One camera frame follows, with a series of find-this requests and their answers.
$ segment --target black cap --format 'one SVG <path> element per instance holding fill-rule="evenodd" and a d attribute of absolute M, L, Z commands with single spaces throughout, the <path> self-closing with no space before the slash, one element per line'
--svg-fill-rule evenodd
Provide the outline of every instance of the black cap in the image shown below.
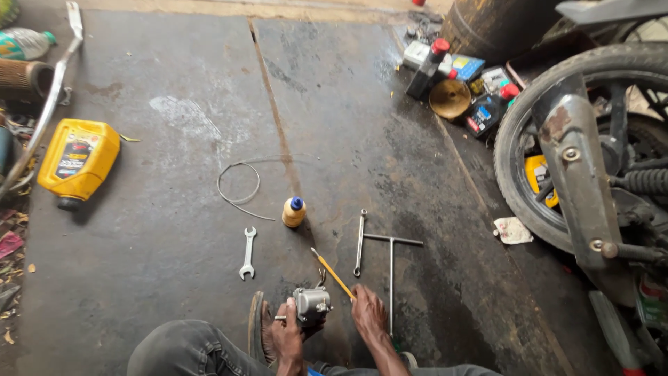
<path fill-rule="evenodd" d="M 60 197 L 60 201 L 58 201 L 58 209 L 79 211 L 83 202 L 82 199 L 75 199 L 74 197 Z"/>

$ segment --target leg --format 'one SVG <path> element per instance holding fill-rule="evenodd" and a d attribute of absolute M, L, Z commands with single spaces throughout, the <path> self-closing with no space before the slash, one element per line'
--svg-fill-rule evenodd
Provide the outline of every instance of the leg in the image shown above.
<path fill-rule="evenodd" d="M 346 369 L 338 366 L 331 367 L 322 362 L 315 363 L 313 370 L 325 376 L 379 376 L 377 369 Z M 447 368 L 413 368 L 409 372 L 413 376 L 501 376 L 487 368 L 471 364 L 462 364 Z"/>
<path fill-rule="evenodd" d="M 128 376 L 274 376 L 215 326 L 175 320 L 152 331 L 134 350 Z"/>

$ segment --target yellow oil can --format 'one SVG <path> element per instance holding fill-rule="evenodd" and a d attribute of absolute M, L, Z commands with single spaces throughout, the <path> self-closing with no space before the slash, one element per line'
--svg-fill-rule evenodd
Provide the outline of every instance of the yellow oil can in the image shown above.
<path fill-rule="evenodd" d="M 37 182 L 60 197 L 58 207 L 77 211 L 106 179 L 120 149 L 109 124 L 63 119 L 44 156 Z"/>

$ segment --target rear shock absorber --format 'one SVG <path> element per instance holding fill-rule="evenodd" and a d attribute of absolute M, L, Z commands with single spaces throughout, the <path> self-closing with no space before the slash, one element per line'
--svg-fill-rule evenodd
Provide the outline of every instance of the rear shock absorber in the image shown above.
<path fill-rule="evenodd" d="M 613 187 L 637 195 L 668 195 L 668 169 L 631 171 L 624 177 L 610 177 Z"/>

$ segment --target air filter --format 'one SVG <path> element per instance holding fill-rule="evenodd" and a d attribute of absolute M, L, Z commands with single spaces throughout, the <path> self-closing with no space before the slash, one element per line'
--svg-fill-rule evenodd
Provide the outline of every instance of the air filter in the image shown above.
<path fill-rule="evenodd" d="M 53 68 L 49 64 L 0 59 L 0 99 L 42 103 L 51 81 Z"/>

